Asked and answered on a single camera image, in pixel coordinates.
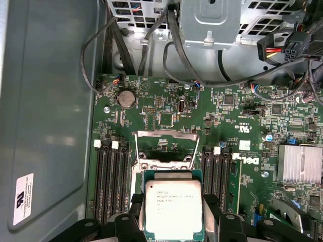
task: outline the white label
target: white label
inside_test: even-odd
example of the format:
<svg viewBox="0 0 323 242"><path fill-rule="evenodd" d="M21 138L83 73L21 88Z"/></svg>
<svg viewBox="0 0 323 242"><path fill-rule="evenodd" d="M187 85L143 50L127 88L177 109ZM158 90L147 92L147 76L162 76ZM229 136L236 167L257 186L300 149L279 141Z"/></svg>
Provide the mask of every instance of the white label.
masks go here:
<svg viewBox="0 0 323 242"><path fill-rule="evenodd" d="M250 140L240 140L239 150L250 150Z"/></svg>
<svg viewBox="0 0 323 242"><path fill-rule="evenodd" d="M34 173L17 179L13 225L21 222L31 214L33 180Z"/></svg>

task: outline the silver heatsink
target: silver heatsink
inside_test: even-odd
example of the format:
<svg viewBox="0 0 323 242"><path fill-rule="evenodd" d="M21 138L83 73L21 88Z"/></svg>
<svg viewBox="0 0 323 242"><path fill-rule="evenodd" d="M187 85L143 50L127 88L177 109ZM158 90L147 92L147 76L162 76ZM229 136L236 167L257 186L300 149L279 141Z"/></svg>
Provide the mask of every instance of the silver heatsink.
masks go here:
<svg viewBox="0 0 323 242"><path fill-rule="evenodd" d="M277 178L289 183L321 183L322 148L280 145Z"/></svg>

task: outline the yellow wire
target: yellow wire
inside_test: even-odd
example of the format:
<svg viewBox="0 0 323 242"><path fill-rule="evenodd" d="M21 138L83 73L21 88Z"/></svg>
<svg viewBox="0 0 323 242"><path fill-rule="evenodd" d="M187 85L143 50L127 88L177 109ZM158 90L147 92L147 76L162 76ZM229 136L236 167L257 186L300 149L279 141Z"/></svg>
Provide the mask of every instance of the yellow wire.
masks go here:
<svg viewBox="0 0 323 242"><path fill-rule="evenodd" d="M279 52L271 53L271 54L267 55L267 58L270 58L270 57L272 57L272 56L274 56L275 54L278 54L278 53Z"/></svg>

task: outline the black cable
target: black cable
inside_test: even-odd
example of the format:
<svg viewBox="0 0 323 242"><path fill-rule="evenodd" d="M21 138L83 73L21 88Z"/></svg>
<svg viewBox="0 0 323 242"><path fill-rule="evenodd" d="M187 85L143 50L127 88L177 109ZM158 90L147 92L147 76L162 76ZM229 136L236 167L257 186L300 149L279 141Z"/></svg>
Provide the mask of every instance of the black cable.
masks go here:
<svg viewBox="0 0 323 242"><path fill-rule="evenodd" d="M263 97L263 96L261 96L260 94L258 94L258 93L256 93L256 92L254 92L253 94L255 95L255 96L257 96L257 97L259 97L259 98L261 98L262 100L265 100L265 101L282 101L282 100L285 100L285 99L287 99L287 98L290 98L290 97L292 97L292 96L294 96L295 94L296 94L296 92L298 92L300 89L301 89L301 87L304 85L304 83L305 83L305 81L306 81L306 79L307 79L307 77L308 77L308 72L306 72L306 74L304 75L304 77L302 78L302 81L301 81L301 83L297 86L297 88L295 88L290 94L287 94L286 96L284 96L284 97L279 97L279 98L270 98L270 97Z"/></svg>
<svg viewBox="0 0 323 242"><path fill-rule="evenodd" d="M224 77L224 79L226 79L228 82L231 82L232 79L228 76L226 70L224 69L224 66L223 66L223 57L222 57L222 54L223 54L223 50L218 50L218 65L219 65L219 69L220 69L220 72L222 74L222 76Z"/></svg>
<svg viewBox="0 0 323 242"><path fill-rule="evenodd" d="M318 68L314 70L313 73L313 80L315 84L318 84L320 82L319 77L323 73L323 64L321 64Z"/></svg>
<svg viewBox="0 0 323 242"><path fill-rule="evenodd" d="M113 17L110 8L106 9L106 21L108 22ZM104 48L102 58L102 73L112 73L112 50L113 50L113 33L112 29L108 28L104 37Z"/></svg>
<svg viewBox="0 0 323 242"><path fill-rule="evenodd" d="M230 86L234 86L234 85L240 85L240 84L244 84L247 82L252 82L254 80L258 80L261 79L267 75L270 75L282 68L286 68L298 63L302 63L305 61L304 57L300 57L295 59L293 62L286 62L283 63L279 66L276 66L270 70L267 70L265 72L253 75L251 77L246 77L246 78L242 78L239 80L235 80L235 81L230 81L230 82L219 82L219 83L214 83L214 82L210 82L210 81L204 81L202 80L202 78L199 76L199 74L194 70L194 68L192 67L192 64L190 63L190 61L188 60L184 48L182 46L182 41L181 41L181 37L179 35L179 31L178 31L178 26L177 26L177 21L176 21L176 16L173 10L170 10L168 15L167 15L167 21L168 21L168 25L171 29L171 34L173 37L173 42L174 42L174 46L175 49L181 59L181 62L183 63L183 65L185 66L185 68L191 73L191 75L194 77L194 79L198 80L203 86L205 87L214 87L214 88L222 88L222 87L230 87Z"/></svg>
<svg viewBox="0 0 323 242"><path fill-rule="evenodd" d="M128 48L123 40L120 28L116 22L111 25L113 31L113 36L115 38L117 48L120 54L120 59L122 61L123 67L127 75L136 75L135 68L133 66L131 56L129 54Z"/></svg>
<svg viewBox="0 0 323 242"><path fill-rule="evenodd" d="M145 38L146 40L149 40L150 37L152 36L153 32L160 27L160 25L166 20L166 11L164 11L161 14L161 17L153 24L153 26L149 29L148 33L146 34ZM147 56L148 56L148 50L149 46L144 45L142 47L142 54L141 54L141 62L138 68L138 75L143 76L145 72L145 66L147 62Z"/></svg>
<svg viewBox="0 0 323 242"><path fill-rule="evenodd" d="M191 62L188 60L186 53L184 51L174 10L169 10L167 14L167 21L171 29L171 34L172 34L175 49L178 53L178 56L181 59L181 62L183 63L184 67L191 73L194 79L198 80L201 84L204 85L203 79L195 71L194 67L192 66Z"/></svg>
<svg viewBox="0 0 323 242"><path fill-rule="evenodd" d="M321 106L323 106L323 102L321 101L321 99L320 99L320 97L318 96L318 94L317 94L317 92L316 92L316 89L315 89L314 79L313 79L313 73L312 73L311 66L312 66L312 60L311 60L311 59L309 59L309 60L308 60L308 65L307 65L307 67L308 67L308 73L309 73L309 75L308 75L308 77L309 77L309 83L310 83L310 85L311 85L311 88L312 88L312 91L313 91L313 94L314 94L315 99L317 100L317 102L318 102Z"/></svg>
<svg viewBox="0 0 323 242"><path fill-rule="evenodd" d="M92 38L90 38L85 45L83 45L82 49L81 49L81 58L80 58L80 62L81 62L81 69L82 69L82 74L84 77L84 80L86 82L86 84L88 85L88 87L95 93L103 93L103 91L99 91L97 90L95 87L92 86L90 80L87 77L86 74L86 70L85 70L85 64L84 64L84 54L85 54L85 49L86 47L93 41L95 40L97 37L99 37L101 34L103 34L105 32L105 30L112 24L115 22L117 18L113 17L112 19L110 19L96 34L94 34L92 36Z"/></svg>
<svg viewBox="0 0 323 242"><path fill-rule="evenodd" d="M167 56L168 56L168 47L169 47L170 45L172 45L172 44L174 44L174 43L173 43L173 42L169 42L169 43L167 43L167 44L166 44L166 46L165 46L165 49L164 49L164 54L163 54L163 68L164 68L164 71L165 71L166 75L167 75L169 78L173 79L174 81L177 81L178 83L181 83L181 84L189 84L189 85L191 85L192 83L191 83L190 81L188 81L188 82L186 82L186 81L181 81L181 80L179 80L178 78L174 77L174 76L170 73L170 71L168 70L168 68L167 68L166 60L167 60Z"/></svg>

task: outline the motherboard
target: motherboard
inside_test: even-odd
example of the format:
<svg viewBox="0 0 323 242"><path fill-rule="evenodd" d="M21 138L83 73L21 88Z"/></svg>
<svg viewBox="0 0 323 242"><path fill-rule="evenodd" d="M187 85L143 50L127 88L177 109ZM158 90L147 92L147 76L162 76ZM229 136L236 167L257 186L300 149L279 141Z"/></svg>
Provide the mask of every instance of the motherboard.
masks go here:
<svg viewBox="0 0 323 242"><path fill-rule="evenodd" d="M147 170L196 169L202 193L215 194L223 212L252 225L274 217L298 229L277 212L277 203L289 204L310 219L309 236L322 239L323 108L304 102L302 91L267 101L248 86L106 74L97 89L110 83L95 95L86 217L106 224L127 212ZM279 98L288 88L257 91Z"/></svg>

